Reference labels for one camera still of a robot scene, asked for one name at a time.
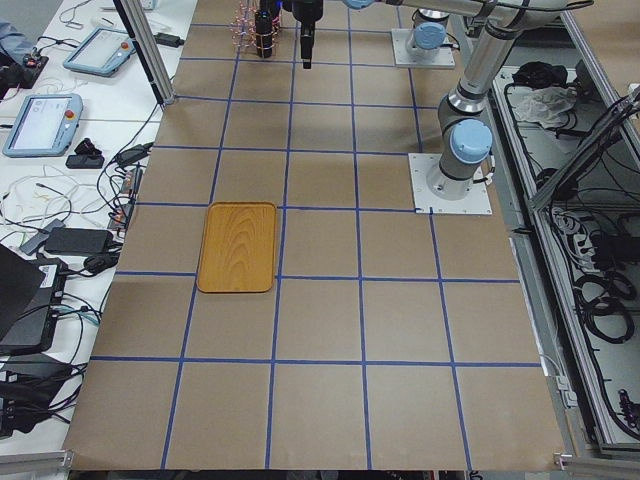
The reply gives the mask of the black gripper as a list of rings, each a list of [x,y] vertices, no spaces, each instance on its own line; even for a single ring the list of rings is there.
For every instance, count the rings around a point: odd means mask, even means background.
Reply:
[[[315,24],[323,17],[323,0],[293,0],[292,13],[301,24],[300,29],[300,56],[304,69],[312,68],[313,55],[313,29]]]

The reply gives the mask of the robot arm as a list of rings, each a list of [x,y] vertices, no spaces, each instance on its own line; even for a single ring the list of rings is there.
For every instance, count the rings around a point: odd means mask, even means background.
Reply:
[[[442,11],[463,16],[485,17],[492,15],[498,1],[385,1],[393,6],[408,6]],[[301,26],[301,60],[304,69],[312,68],[316,23],[322,18],[323,1],[285,1],[284,9],[293,14]]]
[[[492,135],[477,120],[494,77],[521,32],[546,25],[560,13],[591,6],[591,1],[439,1],[441,11],[480,17],[485,25],[458,84],[439,107],[444,151],[442,174],[469,181],[488,156]]]

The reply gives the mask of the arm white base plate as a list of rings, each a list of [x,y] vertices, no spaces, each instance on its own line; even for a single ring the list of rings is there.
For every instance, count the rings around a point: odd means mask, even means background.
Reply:
[[[411,153],[409,172],[418,214],[491,215],[482,168],[467,180],[452,180],[440,170],[440,154]]]
[[[420,23],[410,29],[391,30],[394,62],[397,67],[453,70],[452,48],[445,45],[447,31],[436,22]]]

